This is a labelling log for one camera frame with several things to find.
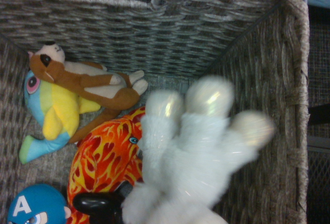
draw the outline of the stuffed animal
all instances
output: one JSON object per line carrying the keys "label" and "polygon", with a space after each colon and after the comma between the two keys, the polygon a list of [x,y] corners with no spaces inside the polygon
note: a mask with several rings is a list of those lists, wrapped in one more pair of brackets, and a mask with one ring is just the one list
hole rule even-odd
{"label": "stuffed animal", "polygon": [[[69,177],[68,202],[72,215],[67,224],[89,223],[89,216],[74,208],[73,202],[74,199],[77,202],[75,197],[78,194],[87,194],[87,198],[83,195],[78,203],[88,199],[93,202],[92,209],[86,206],[81,208],[80,205],[79,210],[87,214],[97,213],[94,219],[110,218],[115,213],[109,208],[93,212],[96,202],[104,199],[104,195],[95,194],[112,193],[126,181],[131,185],[142,181],[142,162],[138,157],[137,142],[142,136],[140,119],[143,115],[144,107],[141,107],[122,118],[105,122],[77,144],[78,150]],[[114,195],[111,195],[111,199],[118,201]]]}
{"label": "stuffed animal", "polygon": [[143,71],[128,76],[107,72],[104,66],[95,63],[67,62],[64,51],[53,41],[34,54],[29,52],[29,56],[35,76],[106,108],[95,120],[78,130],[70,138],[70,143],[83,139],[96,126],[134,106],[147,89],[148,83],[141,79]]}
{"label": "stuffed animal", "polygon": [[175,92],[151,94],[142,119],[143,181],[123,202],[125,224],[226,223],[210,209],[232,173],[257,158],[273,135],[261,112],[229,124],[233,86],[220,77],[197,81],[186,103]]}
{"label": "stuffed animal", "polygon": [[28,135],[21,146],[20,161],[25,164],[54,152],[68,143],[79,125],[79,114],[97,111],[101,106],[58,85],[37,78],[29,71],[24,82],[25,104],[38,124],[44,140]]}
{"label": "stuffed animal", "polygon": [[65,224],[71,215],[61,193],[46,184],[22,190],[8,212],[8,224]]}

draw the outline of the flame pattern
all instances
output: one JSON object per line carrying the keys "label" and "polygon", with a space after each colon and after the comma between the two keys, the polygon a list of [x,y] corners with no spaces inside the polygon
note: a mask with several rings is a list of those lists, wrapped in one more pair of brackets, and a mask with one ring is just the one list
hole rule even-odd
{"label": "flame pattern", "polygon": [[67,224],[89,224],[89,216],[77,211],[73,198],[84,192],[113,192],[124,181],[134,185],[142,181],[142,161],[137,141],[142,137],[140,120],[144,107],[122,118],[101,124],[77,146],[68,185],[71,217]]}

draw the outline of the black plush part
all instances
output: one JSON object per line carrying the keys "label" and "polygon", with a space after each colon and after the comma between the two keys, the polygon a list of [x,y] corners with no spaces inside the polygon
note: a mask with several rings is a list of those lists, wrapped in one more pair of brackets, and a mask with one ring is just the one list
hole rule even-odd
{"label": "black plush part", "polygon": [[48,56],[46,54],[41,54],[40,59],[41,59],[41,62],[43,63],[43,65],[45,65],[46,67],[48,67],[49,63],[52,61],[50,56]]}
{"label": "black plush part", "polygon": [[73,206],[90,216],[90,224],[123,224],[123,201],[124,197],[117,192],[79,193],[73,199]]}
{"label": "black plush part", "polygon": [[55,45],[55,41],[46,41],[45,45]]}

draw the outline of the wicker basket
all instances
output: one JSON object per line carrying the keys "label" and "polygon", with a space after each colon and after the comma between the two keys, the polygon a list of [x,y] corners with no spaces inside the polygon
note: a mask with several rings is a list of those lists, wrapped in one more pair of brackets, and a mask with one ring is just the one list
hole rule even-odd
{"label": "wicker basket", "polygon": [[[229,223],[306,223],[307,58],[302,0],[0,0],[0,219],[13,197],[44,182],[65,194],[74,145],[26,165],[23,137],[41,129],[23,104],[27,51],[56,40],[69,60],[145,70],[154,89],[206,74],[236,86],[232,114],[268,113],[277,125],[260,158],[237,172],[215,210]],[[85,115],[82,124],[95,115]]]}

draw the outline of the yellow plush fin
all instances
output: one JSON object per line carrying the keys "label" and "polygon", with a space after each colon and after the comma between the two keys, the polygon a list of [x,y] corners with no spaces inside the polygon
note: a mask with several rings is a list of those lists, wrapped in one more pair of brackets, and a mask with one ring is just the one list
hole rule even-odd
{"label": "yellow plush fin", "polygon": [[80,114],[86,112],[96,112],[101,108],[98,103],[84,99],[82,97],[78,97],[78,105]]}
{"label": "yellow plush fin", "polygon": [[47,140],[54,140],[61,133],[63,124],[57,116],[54,107],[51,107],[45,115],[42,133]]}

